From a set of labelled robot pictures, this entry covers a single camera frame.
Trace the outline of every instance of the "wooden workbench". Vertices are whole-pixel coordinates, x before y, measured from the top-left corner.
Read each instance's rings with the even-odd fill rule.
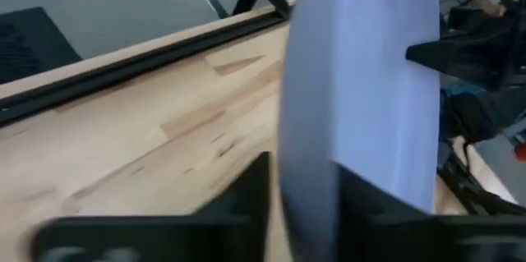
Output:
[[[0,97],[269,10],[0,85]],[[287,36],[288,25],[277,26],[0,129],[2,261],[22,260],[26,233],[52,217],[190,213],[261,151],[275,151]],[[487,188],[510,198],[483,160],[472,161]],[[463,212],[440,179],[436,212]],[[278,201],[270,226],[267,260],[286,261]]]

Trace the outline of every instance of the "butcher block wood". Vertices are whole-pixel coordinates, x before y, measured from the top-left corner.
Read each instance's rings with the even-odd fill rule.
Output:
[[[187,34],[11,83],[0,87],[0,92],[10,90],[0,95],[104,66]],[[276,26],[0,129],[2,262],[25,260],[21,249],[27,234],[57,216],[189,214],[219,194],[260,152],[275,152],[287,37],[288,25]],[[509,194],[482,159],[472,161],[481,182]],[[267,260],[287,261],[273,174]],[[436,212],[465,213],[440,180],[436,188]]]

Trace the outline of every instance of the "red object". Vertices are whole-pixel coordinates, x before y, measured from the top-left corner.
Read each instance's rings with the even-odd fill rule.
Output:
[[[526,162],[526,143],[515,146],[515,156],[518,160]]]

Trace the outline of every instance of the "workshop table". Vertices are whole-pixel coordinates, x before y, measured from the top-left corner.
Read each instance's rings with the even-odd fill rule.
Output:
[[[269,11],[0,85],[0,99]],[[28,233],[53,217],[189,214],[260,152],[275,152],[287,37],[288,24],[279,25],[0,129],[2,261],[23,260]],[[476,151],[470,153],[478,180],[513,200]],[[286,261],[276,177],[274,168],[267,260]],[[435,211],[465,213],[440,178]]]

